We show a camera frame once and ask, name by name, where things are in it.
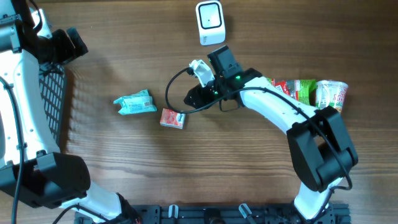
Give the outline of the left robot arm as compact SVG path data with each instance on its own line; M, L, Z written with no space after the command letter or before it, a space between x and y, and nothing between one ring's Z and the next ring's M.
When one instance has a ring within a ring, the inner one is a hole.
M33 1L1 2L1 190L17 208L74 210L94 223L139 223L122 195L95 184L84 160L54 138L63 66L88 49L78 31L51 31Z

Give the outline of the green gummy candy bag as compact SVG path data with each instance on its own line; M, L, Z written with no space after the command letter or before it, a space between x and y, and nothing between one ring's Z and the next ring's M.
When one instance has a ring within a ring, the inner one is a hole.
M268 81L274 86L275 78L267 78ZM316 89L316 80L288 80L290 81L290 97L304 103L306 105L311 105L310 95Z

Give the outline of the red small box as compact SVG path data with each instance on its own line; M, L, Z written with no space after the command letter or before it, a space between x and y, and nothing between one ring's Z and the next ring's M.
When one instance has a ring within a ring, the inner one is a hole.
M183 129L184 122L185 114L177 113L173 110L166 108L162 110L162 115L160 118L161 126Z

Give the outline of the red snack stick packet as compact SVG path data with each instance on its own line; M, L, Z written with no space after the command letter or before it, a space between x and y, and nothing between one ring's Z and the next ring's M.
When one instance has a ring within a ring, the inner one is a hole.
M290 96L290 81L288 80L275 80L274 81L274 86L285 93L286 95Z

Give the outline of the teal tissue pack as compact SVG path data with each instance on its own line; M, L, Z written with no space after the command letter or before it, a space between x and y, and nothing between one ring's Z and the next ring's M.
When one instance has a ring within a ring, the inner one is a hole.
M119 104L121 109L118 111L121 115L139 114L156 112L157 108L150 96L148 90L141 90L135 94L121 96L113 101L114 105Z

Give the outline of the instant noodle cup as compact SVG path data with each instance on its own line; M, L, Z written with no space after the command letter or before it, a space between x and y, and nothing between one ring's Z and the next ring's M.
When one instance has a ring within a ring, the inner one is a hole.
M348 85L334 80L321 80L316 85L315 106L320 110L331 106L341 113Z

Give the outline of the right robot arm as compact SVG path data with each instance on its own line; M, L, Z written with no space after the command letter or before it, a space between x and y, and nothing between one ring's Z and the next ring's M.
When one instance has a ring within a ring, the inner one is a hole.
M358 154L337 109L318 109L278 90L253 68L243 70L228 46L208 54L209 63L192 60L189 75L199 80L184 99L193 111L223 100L258 112L286 136L294 171L301 181L294 206L306 221L319 219L332 193L358 163Z

